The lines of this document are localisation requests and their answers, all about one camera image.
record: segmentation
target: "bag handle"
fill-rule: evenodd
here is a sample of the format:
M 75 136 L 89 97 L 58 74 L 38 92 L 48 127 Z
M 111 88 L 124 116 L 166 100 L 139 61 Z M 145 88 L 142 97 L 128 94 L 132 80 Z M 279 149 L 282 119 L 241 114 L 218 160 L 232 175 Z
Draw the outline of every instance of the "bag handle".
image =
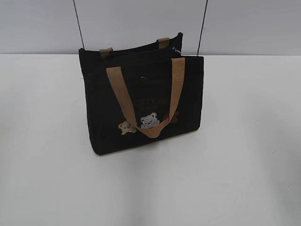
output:
M 110 52 L 113 51 L 113 48 L 110 47 L 110 48 L 106 48 L 106 49 L 100 49 L 99 50 L 99 53 L 100 53 L 100 58 L 102 60 L 105 60 L 107 58 L 107 56 L 110 54 Z
M 185 58 L 173 58 L 172 60 L 172 86 L 170 96 L 169 115 L 158 126 L 153 128 L 140 128 L 137 126 L 134 106 L 128 93 L 126 83 L 122 76 L 121 67 L 109 67 L 106 69 L 112 89 L 119 102 L 125 119 L 137 130 L 150 138 L 157 138 L 162 129 L 168 125 L 178 107 L 185 76 Z
M 169 38 L 158 39 L 159 48 L 167 48 L 169 46 Z

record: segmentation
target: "wire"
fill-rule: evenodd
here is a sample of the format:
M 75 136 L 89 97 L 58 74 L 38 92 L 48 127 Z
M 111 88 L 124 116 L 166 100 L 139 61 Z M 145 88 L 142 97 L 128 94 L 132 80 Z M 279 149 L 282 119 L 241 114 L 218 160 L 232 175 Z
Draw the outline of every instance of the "wire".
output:
M 205 10 L 204 10 L 204 17 L 203 17 L 203 23 L 202 23 L 202 29 L 201 29 L 201 34 L 199 36 L 199 41 L 198 41 L 198 52 L 199 52 L 199 47 L 201 45 L 201 39 L 202 39 L 202 34 L 203 34 L 203 28 L 204 28 L 205 16 L 206 16 L 206 11 L 207 11 L 207 5 L 208 5 L 208 0 L 206 0 Z
M 76 6 L 75 6 L 74 0 L 73 0 L 73 4 L 74 4 L 75 13 L 76 13 L 77 24 L 79 25 L 79 16 L 77 15 L 77 10 L 76 10 Z M 80 32 L 81 43 L 83 44 L 83 48 L 85 49 L 84 41 L 83 41 L 83 36 L 81 34 L 80 25 L 79 25 L 79 32 Z

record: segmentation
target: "white wall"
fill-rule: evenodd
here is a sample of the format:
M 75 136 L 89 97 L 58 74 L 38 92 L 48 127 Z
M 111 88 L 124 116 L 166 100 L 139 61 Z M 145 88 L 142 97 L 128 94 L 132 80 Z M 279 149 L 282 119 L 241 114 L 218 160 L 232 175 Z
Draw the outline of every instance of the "white wall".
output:
M 184 32 L 195 54 L 206 0 L 75 0 L 86 49 L 130 48 Z M 300 55 L 300 0 L 209 0 L 201 54 Z M 0 53 L 81 47 L 72 0 L 0 1 Z

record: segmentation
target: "tote bag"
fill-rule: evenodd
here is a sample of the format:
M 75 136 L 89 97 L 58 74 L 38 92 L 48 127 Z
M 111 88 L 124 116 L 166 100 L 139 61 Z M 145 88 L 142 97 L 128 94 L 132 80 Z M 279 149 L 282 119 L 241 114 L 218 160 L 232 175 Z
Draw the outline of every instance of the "tote bag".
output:
M 181 49 L 182 33 L 127 50 L 79 50 L 96 154 L 199 128 L 204 59 L 181 56 Z

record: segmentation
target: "embroidered bear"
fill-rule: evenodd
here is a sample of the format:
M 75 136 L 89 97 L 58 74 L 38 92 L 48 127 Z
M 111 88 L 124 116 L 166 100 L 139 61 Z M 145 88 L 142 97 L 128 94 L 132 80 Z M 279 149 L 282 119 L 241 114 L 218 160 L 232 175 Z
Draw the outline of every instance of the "embroidered bear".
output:
M 141 128 L 143 129 L 148 129 L 148 128 L 153 128 L 159 125 L 160 121 L 157 119 L 157 113 L 152 113 L 148 116 L 142 117 L 141 118 Z
M 126 133 L 135 133 L 137 132 L 136 128 L 131 125 L 128 121 L 124 121 L 123 123 L 118 125 L 119 129 L 121 129 L 121 134 L 125 135 Z

